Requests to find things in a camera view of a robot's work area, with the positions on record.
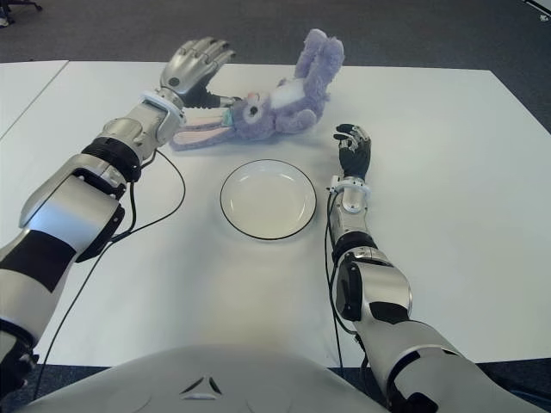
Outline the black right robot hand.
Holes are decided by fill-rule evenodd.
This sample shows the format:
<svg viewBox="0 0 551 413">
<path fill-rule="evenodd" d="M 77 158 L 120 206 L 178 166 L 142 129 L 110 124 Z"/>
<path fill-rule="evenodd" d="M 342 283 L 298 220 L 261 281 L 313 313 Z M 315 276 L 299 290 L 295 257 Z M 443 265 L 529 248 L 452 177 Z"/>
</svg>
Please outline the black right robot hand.
<svg viewBox="0 0 551 413">
<path fill-rule="evenodd" d="M 371 160 L 371 139 L 357 125 L 341 124 L 333 138 L 338 141 L 338 156 L 344 176 L 364 180 Z"/>
</svg>

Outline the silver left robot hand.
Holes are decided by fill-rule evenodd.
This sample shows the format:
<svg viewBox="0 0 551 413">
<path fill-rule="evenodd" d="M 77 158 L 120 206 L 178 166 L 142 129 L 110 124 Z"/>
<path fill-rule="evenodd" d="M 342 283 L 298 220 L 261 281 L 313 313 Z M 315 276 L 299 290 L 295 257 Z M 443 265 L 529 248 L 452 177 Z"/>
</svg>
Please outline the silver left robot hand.
<svg viewBox="0 0 551 413">
<path fill-rule="evenodd" d="M 189 40 L 177 49 L 163 69 L 157 93 L 179 108 L 229 108 L 241 98 L 219 96 L 207 87 L 234 56 L 226 40 L 213 37 Z"/>
</svg>

